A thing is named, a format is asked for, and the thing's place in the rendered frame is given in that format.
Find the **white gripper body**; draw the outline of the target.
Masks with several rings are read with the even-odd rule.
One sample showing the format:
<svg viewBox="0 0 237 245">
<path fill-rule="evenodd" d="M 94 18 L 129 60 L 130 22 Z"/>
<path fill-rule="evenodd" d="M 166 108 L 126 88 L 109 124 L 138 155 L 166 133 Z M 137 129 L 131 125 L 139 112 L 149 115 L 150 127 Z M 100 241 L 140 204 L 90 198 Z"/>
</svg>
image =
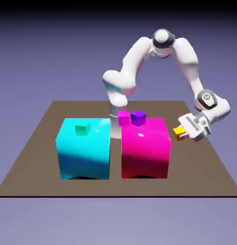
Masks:
<svg viewBox="0 0 237 245">
<path fill-rule="evenodd" d="M 185 114 L 178 118 L 180 126 L 189 134 L 188 137 L 199 141 L 205 137 L 204 129 L 202 126 L 194 122 L 195 116 L 192 113 Z"/>
</svg>

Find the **small yellow cube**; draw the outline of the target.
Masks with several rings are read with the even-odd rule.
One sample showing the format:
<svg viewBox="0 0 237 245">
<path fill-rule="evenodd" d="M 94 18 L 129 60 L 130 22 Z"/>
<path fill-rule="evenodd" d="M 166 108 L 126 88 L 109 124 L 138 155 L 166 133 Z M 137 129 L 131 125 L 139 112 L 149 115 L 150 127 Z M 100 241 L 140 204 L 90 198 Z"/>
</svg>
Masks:
<svg viewBox="0 0 237 245">
<path fill-rule="evenodd" d="M 174 137 L 177 141 L 182 140 L 183 138 L 180 138 L 180 135 L 185 134 L 185 133 L 187 133 L 187 132 L 185 131 L 185 129 L 182 126 L 173 128 L 173 134 L 174 134 Z"/>
</svg>

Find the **small purple cube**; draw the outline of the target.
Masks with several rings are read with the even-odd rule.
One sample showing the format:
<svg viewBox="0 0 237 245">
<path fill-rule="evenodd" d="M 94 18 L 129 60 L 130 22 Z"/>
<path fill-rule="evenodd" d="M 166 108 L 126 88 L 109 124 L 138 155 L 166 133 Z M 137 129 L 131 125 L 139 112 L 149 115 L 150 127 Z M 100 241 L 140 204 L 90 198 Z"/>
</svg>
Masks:
<svg viewBox="0 0 237 245">
<path fill-rule="evenodd" d="M 146 113 L 142 111 L 134 111 L 130 114 L 130 123 L 140 127 L 146 123 Z"/>
</svg>

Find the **small magenta cube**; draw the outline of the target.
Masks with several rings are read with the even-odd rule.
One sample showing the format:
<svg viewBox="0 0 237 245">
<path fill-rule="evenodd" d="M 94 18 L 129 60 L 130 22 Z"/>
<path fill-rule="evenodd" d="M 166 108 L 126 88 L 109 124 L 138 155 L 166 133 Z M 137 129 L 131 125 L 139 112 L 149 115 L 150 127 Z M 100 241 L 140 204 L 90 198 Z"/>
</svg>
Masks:
<svg viewBox="0 0 237 245">
<path fill-rule="evenodd" d="M 130 125 L 130 112 L 129 111 L 119 111 L 118 112 L 118 124 L 119 126 Z"/>
</svg>

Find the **small green cube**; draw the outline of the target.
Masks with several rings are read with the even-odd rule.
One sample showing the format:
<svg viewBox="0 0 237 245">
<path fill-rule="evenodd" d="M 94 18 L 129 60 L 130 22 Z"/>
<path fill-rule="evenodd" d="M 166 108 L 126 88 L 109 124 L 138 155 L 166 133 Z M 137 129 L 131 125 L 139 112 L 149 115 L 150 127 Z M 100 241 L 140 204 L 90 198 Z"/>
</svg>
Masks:
<svg viewBox="0 0 237 245">
<path fill-rule="evenodd" d="M 90 122 L 80 122 L 75 124 L 76 135 L 88 135 L 90 132 Z"/>
</svg>

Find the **large magenta box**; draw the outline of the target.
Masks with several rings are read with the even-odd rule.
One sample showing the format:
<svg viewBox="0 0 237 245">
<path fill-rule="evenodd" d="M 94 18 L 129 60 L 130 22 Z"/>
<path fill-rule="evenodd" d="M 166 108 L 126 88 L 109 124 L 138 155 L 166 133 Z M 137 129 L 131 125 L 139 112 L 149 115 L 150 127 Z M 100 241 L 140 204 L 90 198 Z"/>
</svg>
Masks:
<svg viewBox="0 0 237 245">
<path fill-rule="evenodd" d="M 122 178 L 167 178 L 170 153 L 171 138 L 163 118 L 148 118 L 140 127 L 122 127 Z"/>
</svg>

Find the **large cyan box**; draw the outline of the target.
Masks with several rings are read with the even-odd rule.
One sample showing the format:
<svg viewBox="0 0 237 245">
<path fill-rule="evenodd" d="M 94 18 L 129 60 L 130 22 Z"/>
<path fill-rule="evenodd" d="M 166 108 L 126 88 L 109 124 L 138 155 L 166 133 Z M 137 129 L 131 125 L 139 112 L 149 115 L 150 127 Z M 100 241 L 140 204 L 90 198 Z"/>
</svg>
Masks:
<svg viewBox="0 0 237 245">
<path fill-rule="evenodd" d="M 81 122 L 90 122 L 88 135 L 75 134 Z M 109 118 L 65 118 L 55 143 L 61 179 L 109 179 Z"/>
</svg>

